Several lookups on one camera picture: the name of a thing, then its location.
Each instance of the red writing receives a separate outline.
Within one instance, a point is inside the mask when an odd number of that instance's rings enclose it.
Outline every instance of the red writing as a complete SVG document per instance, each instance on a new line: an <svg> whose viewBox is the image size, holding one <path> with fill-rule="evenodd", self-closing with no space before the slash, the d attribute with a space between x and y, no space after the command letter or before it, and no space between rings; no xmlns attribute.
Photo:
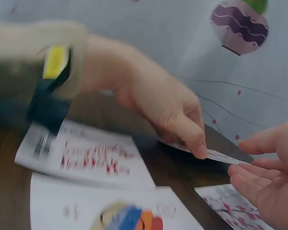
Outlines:
<svg viewBox="0 0 288 230"><path fill-rule="evenodd" d="M130 169L119 165L120 159L131 159L134 154L128 153L120 145L99 145L94 147L70 146L66 141L61 168L95 169L105 168L107 174L129 174Z"/></svg>

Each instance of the sleeve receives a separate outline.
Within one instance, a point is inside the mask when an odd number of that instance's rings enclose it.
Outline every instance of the sleeve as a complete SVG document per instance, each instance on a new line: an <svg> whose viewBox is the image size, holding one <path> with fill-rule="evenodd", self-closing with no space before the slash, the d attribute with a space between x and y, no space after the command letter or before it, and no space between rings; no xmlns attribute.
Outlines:
<svg viewBox="0 0 288 230"><path fill-rule="evenodd" d="M0 97L30 101L42 78L47 50L67 45L72 48L71 73L54 95L72 100L81 87L88 34L84 25L70 21L0 22Z"/></svg>

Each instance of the card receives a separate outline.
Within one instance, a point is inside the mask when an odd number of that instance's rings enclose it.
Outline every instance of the card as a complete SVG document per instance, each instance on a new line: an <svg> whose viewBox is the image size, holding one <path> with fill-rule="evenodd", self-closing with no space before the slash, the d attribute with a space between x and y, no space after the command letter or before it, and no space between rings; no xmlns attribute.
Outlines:
<svg viewBox="0 0 288 230"><path fill-rule="evenodd" d="M15 157L29 169L123 187L155 187L131 137L64 121L57 137L32 124Z"/></svg>
<svg viewBox="0 0 288 230"><path fill-rule="evenodd" d="M182 151L185 151L185 152L191 152L187 147L183 146L183 145L180 145L180 144L169 144L169 143L165 143L164 141L158 139L159 142L165 144L165 145L168 145L168 146L171 146L173 148L176 148L178 150L182 150ZM228 163L228 164L240 164L240 163L246 163L246 162L243 162L243 161L240 161L240 160L237 160L233 157L230 157L230 156L227 156L223 153L220 153L218 151L215 151L215 150L207 150L208 151L208 159L211 159L211 160L215 160L215 161L220 161L220 162L224 162L224 163Z"/></svg>
<svg viewBox="0 0 288 230"><path fill-rule="evenodd" d="M259 212L231 184L200 187L195 191L234 230L273 230Z"/></svg>
<svg viewBox="0 0 288 230"><path fill-rule="evenodd" d="M169 187L107 190L34 173L32 230L204 230Z"/></svg>

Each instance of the fingernail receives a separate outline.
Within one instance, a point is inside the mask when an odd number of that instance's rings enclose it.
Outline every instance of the fingernail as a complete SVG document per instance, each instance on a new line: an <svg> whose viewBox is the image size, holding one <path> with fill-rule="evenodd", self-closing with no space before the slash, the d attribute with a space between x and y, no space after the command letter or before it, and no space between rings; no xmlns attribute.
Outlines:
<svg viewBox="0 0 288 230"><path fill-rule="evenodd" d="M197 148L196 153L195 153L196 158L204 160L207 158L207 156L208 156L208 151L204 144Z"/></svg>

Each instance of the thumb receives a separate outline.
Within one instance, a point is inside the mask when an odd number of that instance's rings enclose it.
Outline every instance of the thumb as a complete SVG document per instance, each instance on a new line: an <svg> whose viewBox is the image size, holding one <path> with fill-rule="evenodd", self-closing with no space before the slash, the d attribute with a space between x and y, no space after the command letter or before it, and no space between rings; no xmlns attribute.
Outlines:
<svg viewBox="0 0 288 230"><path fill-rule="evenodd" d="M168 131L178 136L195 157L199 159L207 158L208 152L202 128L189 119L184 113L178 114L169 124L171 125L168 127Z"/></svg>

